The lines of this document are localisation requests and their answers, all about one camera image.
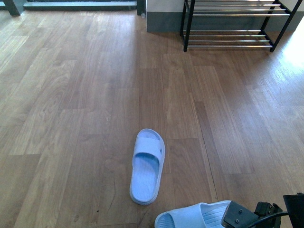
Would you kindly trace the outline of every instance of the wooden floor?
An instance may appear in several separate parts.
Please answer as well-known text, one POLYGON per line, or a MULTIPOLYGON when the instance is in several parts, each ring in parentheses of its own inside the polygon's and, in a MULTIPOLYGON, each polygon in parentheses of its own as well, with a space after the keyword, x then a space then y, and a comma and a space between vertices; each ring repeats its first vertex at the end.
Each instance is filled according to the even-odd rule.
POLYGON ((285 209, 304 191, 304 24, 274 53, 184 53, 145 23, 0 11, 0 228, 153 228, 199 202, 285 209), (129 196, 142 128, 167 149, 149 206, 129 196))

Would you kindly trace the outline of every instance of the slipper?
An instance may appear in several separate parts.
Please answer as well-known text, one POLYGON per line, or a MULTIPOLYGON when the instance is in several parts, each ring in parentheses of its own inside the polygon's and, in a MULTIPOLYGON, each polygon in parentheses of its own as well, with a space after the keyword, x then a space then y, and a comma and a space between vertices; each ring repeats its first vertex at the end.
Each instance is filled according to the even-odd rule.
POLYGON ((165 153, 165 143, 157 132, 143 129, 138 133, 130 185, 130 196, 135 203, 148 205, 156 200, 165 153))
POLYGON ((231 201, 198 203, 157 216, 155 228, 223 228, 221 220, 231 201))

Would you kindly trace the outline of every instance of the metal rack shelf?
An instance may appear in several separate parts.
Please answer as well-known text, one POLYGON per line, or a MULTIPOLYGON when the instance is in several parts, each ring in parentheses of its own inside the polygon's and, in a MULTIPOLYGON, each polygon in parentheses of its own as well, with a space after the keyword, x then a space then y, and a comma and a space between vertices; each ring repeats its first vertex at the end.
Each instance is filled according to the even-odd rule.
POLYGON ((180 25, 184 51, 188 48, 270 48, 273 52, 302 1, 298 0, 291 11, 280 0, 184 0, 180 25), (265 20, 260 30, 191 30, 193 17, 265 17, 265 20), (275 41, 265 32, 270 17, 288 17, 275 41))

